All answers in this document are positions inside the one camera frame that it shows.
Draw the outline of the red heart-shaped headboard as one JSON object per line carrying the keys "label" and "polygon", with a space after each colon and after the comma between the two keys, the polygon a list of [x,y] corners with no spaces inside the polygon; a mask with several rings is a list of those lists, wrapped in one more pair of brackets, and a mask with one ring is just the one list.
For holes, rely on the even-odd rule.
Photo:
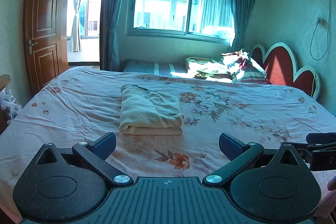
{"label": "red heart-shaped headboard", "polygon": [[266,72],[268,83],[297,88],[314,100],[318,99],[321,81],[317,69],[309,65],[299,68],[296,56],[287,44],[279,42],[268,50],[256,44],[250,54]]}

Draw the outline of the pink floral bed quilt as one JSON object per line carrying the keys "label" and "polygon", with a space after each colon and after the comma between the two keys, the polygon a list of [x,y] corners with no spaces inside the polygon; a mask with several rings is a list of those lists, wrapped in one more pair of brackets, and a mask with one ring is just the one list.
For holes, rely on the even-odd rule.
{"label": "pink floral bed quilt", "polygon": [[[119,132],[121,88],[132,84],[179,100],[182,135]],[[13,188],[43,144],[69,148],[108,132],[117,138],[108,163],[132,177],[204,177],[227,162],[218,146],[222,133],[278,148],[285,141],[303,143],[309,133],[335,132],[335,117],[287,86],[72,68],[36,94],[1,134],[1,208],[20,222]]]}

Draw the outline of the crumpled colourful blanket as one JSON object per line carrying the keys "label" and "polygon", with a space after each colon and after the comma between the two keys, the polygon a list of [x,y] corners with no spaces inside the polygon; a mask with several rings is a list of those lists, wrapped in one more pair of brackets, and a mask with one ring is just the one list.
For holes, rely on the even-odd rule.
{"label": "crumpled colourful blanket", "polygon": [[236,82],[238,74],[250,64],[252,64],[252,60],[249,53],[244,50],[222,53],[219,61],[202,57],[188,57],[183,62],[188,75],[192,78],[224,83]]}

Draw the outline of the striped mattress sheet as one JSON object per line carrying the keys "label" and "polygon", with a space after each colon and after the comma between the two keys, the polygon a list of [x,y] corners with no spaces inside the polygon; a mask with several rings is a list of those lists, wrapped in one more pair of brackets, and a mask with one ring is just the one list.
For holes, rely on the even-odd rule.
{"label": "striped mattress sheet", "polygon": [[183,64],[152,63],[140,60],[127,60],[123,72],[150,73],[160,76],[177,77],[187,73]]}

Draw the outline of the cream knitted striped sweater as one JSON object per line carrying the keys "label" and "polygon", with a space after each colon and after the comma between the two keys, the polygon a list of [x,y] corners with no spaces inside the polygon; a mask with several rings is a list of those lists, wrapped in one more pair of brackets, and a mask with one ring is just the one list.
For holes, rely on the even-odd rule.
{"label": "cream knitted striped sweater", "polygon": [[183,134],[184,115],[179,99],[139,87],[121,87],[119,132],[124,135],[175,136]]}

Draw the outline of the clutter beside bed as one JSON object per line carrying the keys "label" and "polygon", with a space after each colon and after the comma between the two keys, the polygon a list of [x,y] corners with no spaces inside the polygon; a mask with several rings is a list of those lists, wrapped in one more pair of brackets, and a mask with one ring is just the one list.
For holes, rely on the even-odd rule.
{"label": "clutter beside bed", "polygon": [[22,110],[22,106],[17,104],[16,99],[12,95],[8,85],[10,83],[9,75],[1,75],[1,124],[0,124],[0,133],[2,134],[9,124],[16,118],[19,112]]}

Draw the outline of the brown wooden door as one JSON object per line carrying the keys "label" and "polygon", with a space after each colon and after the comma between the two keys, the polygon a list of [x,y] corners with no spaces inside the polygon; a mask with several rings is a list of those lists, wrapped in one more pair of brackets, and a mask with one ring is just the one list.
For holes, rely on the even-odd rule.
{"label": "brown wooden door", "polygon": [[68,69],[67,1],[24,2],[23,42],[33,95]]}

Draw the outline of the white balcony curtain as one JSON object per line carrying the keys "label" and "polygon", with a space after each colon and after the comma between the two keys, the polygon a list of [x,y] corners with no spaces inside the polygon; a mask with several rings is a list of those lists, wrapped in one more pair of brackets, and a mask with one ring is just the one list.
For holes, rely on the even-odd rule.
{"label": "white balcony curtain", "polygon": [[71,51],[80,52],[80,4],[81,0],[73,0],[74,18],[71,31]]}

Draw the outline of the teal left curtain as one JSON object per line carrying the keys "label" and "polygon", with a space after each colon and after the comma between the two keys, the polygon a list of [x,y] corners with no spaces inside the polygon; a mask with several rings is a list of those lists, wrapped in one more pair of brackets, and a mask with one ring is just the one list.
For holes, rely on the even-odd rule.
{"label": "teal left curtain", "polygon": [[105,71],[120,70],[117,25],[122,0],[101,0],[100,15],[100,68]]}

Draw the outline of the wall power socket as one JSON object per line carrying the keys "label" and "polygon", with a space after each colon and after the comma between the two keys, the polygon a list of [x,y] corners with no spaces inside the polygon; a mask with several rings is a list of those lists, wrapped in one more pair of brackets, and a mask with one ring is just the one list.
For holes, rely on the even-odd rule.
{"label": "wall power socket", "polygon": [[328,22],[327,22],[326,19],[323,19],[322,17],[319,17],[319,16],[318,16],[318,17],[317,17],[317,20],[316,20],[316,24],[317,24],[317,26],[321,26],[321,27],[326,28]]}

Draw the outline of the striped pillow with pillowcase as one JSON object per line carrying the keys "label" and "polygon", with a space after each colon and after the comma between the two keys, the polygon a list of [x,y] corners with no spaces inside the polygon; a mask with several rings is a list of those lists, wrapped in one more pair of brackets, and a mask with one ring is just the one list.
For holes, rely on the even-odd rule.
{"label": "striped pillow with pillowcase", "polygon": [[236,64],[238,70],[234,73],[233,83],[268,84],[266,71],[254,59],[240,57]]}

